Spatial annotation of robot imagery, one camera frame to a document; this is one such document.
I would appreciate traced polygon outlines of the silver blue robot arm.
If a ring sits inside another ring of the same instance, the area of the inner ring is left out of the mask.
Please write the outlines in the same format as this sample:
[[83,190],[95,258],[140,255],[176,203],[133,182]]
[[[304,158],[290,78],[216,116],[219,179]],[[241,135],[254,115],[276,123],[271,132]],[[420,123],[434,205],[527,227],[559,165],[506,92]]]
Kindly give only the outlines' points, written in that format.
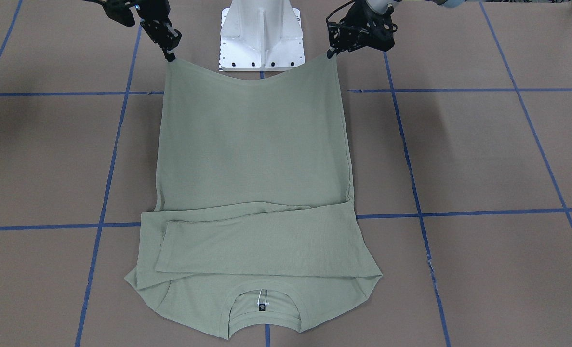
[[371,48],[387,52],[395,46],[397,24],[392,14],[400,0],[350,0],[326,18],[329,36],[328,59],[339,53]]

